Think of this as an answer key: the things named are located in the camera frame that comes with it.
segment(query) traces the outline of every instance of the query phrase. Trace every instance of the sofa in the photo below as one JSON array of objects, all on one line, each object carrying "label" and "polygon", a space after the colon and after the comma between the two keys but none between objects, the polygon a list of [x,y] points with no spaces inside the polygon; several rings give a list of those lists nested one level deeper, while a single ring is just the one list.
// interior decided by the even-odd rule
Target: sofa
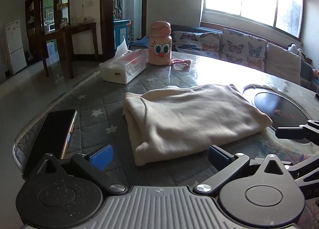
[{"label": "sofa", "polygon": [[[258,36],[172,25],[172,51],[206,56],[266,72],[312,89],[312,67],[301,57]],[[129,48],[147,48],[148,37]]]}]

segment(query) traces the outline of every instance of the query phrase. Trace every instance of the cartoon face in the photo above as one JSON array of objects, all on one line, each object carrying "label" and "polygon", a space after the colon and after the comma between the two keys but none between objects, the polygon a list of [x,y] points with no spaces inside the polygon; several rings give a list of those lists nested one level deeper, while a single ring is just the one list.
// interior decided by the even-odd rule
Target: cartoon face
[{"label": "cartoon face", "polygon": [[151,45],[154,48],[154,53],[159,56],[160,58],[164,58],[165,55],[169,54],[170,48],[172,47],[172,43],[165,43],[165,44],[160,44],[160,43],[155,43],[152,42]]}]

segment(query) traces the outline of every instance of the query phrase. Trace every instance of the window frame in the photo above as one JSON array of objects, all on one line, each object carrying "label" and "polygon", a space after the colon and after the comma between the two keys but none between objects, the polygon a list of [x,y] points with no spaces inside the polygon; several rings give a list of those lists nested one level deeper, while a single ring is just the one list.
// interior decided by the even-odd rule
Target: window frame
[{"label": "window frame", "polygon": [[215,13],[219,13],[219,14],[224,14],[224,15],[228,15],[228,16],[232,16],[232,17],[237,17],[237,18],[241,18],[243,20],[246,20],[246,21],[250,21],[250,22],[253,22],[253,23],[256,23],[256,24],[259,24],[259,25],[262,25],[262,26],[265,26],[265,27],[268,27],[268,28],[271,28],[277,32],[280,32],[286,36],[289,36],[297,41],[301,41],[301,38],[302,38],[302,33],[303,33],[303,22],[304,22],[304,16],[305,16],[305,0],[302,0],[302,16],[301,16],[301,25],[300,25],[300,32],[299,32],[299,37],[296,37],[288,32],[285,32],[279,28],[276,27],[276,22],[277,22],[277,13],[278,13],[278,0],[277,0],[277,3],[276,3],[276,11],[275,11],[275,19],[274,19],[274,24],[273,26],[269,26],[267,24],[264,24],[264,23],[261,23],[261,22],[258,22],[258,21],[255,21],[253,19],[250,19],[250,18],[246,18],[246,17],[243,17],[241,15],[235,15],[235,14],[231,14],[231,13],[227,13],[227,12],[224,12],[224,11],[219,11],[219,10],[213,10],[213,9],[209,9],[209,8],[206,8],[206,0],[204,0],[204,7],[203,7],[203,11],[207,11],[207,12],[215,12]]}]

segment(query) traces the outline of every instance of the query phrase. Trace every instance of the tiled floor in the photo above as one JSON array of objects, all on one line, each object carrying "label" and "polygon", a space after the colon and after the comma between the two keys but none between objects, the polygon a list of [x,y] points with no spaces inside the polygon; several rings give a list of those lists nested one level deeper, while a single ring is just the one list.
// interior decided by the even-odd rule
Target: tiled floor
[{"label": "tiled floor", "polygon": [[95,62],[73,62],[74,79],[69,78],[66,61],[47,59],[49,77],[38,62],[0,84],[0,227],[22,226],[15,198],[23,185],[21,173],[12,158],[18,132],[58,96],[98,68]]}]

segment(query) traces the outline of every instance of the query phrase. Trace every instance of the bottle lid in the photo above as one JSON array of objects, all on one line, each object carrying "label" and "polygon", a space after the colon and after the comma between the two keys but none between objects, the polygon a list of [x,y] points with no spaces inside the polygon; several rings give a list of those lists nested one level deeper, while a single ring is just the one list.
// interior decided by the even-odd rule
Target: bottle lid
[{"label": "bottle lid", "polygon": [[171,24],[166,21],[155,21],[151,24],[151,35],[154,37],[169,37]]}]

